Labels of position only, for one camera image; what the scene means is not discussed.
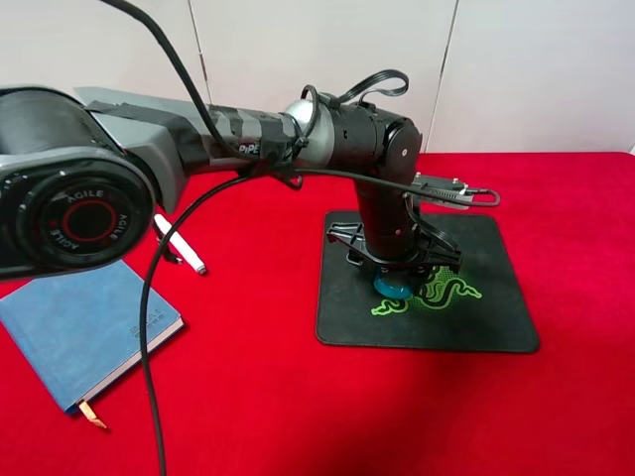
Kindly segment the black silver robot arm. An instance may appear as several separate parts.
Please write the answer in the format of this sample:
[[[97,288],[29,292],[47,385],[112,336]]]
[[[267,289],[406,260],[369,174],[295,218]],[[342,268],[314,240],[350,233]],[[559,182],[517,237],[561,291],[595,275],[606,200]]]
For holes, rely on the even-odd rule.
[[[456,243],[420,215],[422,202],[460,204],[464,184],[417,174],[422,137],[408,118],[319,95],[282,113],[86,88],[1,91],[1,277],[95,269],[131,251],[157,208],[173,211],[188,179],[235,172],[299,188],[306,175],[355,184],[360,220],[330,241],[350,262],[405,284],[452,270]]]

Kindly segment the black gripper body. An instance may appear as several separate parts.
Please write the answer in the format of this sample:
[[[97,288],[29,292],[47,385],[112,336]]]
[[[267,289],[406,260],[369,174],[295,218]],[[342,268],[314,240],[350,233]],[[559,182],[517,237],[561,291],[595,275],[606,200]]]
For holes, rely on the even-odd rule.
[[[349,264],[365,274],[376,267],[395,274],[430,266],[459,270],[459,245],[422,218],[410,192],[366,180],[354,186],[359,218],[334,221],[326,228],[327,241],[345,248]]]

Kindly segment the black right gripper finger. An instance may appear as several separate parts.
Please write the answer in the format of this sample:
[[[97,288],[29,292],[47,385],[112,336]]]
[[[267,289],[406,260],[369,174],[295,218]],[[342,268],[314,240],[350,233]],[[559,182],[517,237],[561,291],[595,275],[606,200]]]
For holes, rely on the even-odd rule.
[[[412,273],[412,285],[415,288],[425,287],[436,279],[436,275],[436,266],[420,268]]]

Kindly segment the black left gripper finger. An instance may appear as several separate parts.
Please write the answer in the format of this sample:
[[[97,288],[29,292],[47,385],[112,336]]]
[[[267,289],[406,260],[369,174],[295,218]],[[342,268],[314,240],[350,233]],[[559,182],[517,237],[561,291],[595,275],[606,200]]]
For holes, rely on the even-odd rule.
[[[385,267],[376,267],[371,272],[371,277],[374,281],[376,280],[386,280],[391,276],[391,270]]]

